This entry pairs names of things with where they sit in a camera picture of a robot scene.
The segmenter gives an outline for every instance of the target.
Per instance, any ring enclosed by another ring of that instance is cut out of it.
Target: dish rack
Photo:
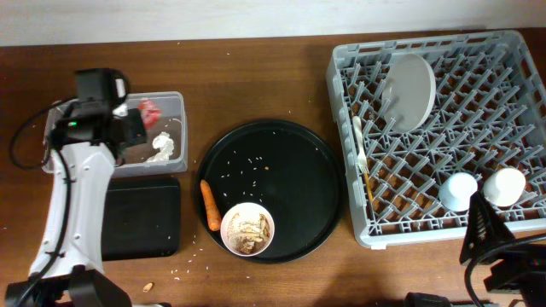
[[[389,101],[381,101],[381,92],[392,64],[410,53],[433,68],[436,98],[425,123],[401,134],[382,118]],[[526,190],[514,205],[495,211],[512,231],[546,228],[546,90],[518,32],[341,45],[326,79],[360,245],[385,249],[462,238],[468,211],[442,206],[439,187],[465,171],[481,188],[509,166],[524,173]],[[352,115],[363,120],[371,203],[357,167]]]

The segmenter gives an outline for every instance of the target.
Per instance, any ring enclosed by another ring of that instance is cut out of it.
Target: black round tray
[[[291,261],[318,248],[340,220],[346,195],[340,163],[311,130],[284,120],[236,128],[206,153],[195,184],[200,220],[226,250],[220,232],[207,226],[201,179],[210,184],[222,216],[242,202],[260,204],[270,212],[273,241],[264,252],[245,258],[260,263]]]

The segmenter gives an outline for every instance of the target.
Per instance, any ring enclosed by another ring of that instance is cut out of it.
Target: crumb
[[[144,293],[146,293],[146,292],[152,290],[153,287],[154,287],[154,283],[153,283],[153,282],[150,282],[149,284],[147,284],[146,286],[144,286],[144,288],[143,288],[142,291],[143,291]]]

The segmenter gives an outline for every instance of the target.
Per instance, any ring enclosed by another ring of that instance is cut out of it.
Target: round plate
[[[410,132],[427,120],[434,105],[436,79],[433,69],[419,55],[405,55],[396,61],[385,78],[382,101],[391,100],[385,121],[396,119],[392,127],[399,133]]]
[[[340,220],[346,195],[338,160],[311,130],[283,120],[236,128],[205,155],[194,190],[200,220],[226,250],[220,232],[207,226],[201,179],[210,184],[222,216],[243,202],[270,212],[273,241],[259,255],[245,258],[262,263],[294,260],[318,248]]]

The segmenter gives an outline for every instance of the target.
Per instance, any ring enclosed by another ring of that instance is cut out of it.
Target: clear plastic container
[[[156,125],[146,130],[148,141],[145,144],[136,145],[124,151],[125,164],[116,167],[112,177],[136,177],[186,171],[188,169],[188,124],[182,95],[178,92],[129,94],[126,101],[127,107],[137,108],[142,99],[155,102],[161,109],[161,118]],[[53,128],[54,122],[62,116],[64,110],[65,107],[56,107],[49,111],[44,141],[45,136]],[[168,133],[174,141],[172,156],[165,162],[145,163],[147,158],[159,152],[152,147],[152,141],[161,132]],[[52,162],[46,164],[43,170],[49,174],[52,173]]]

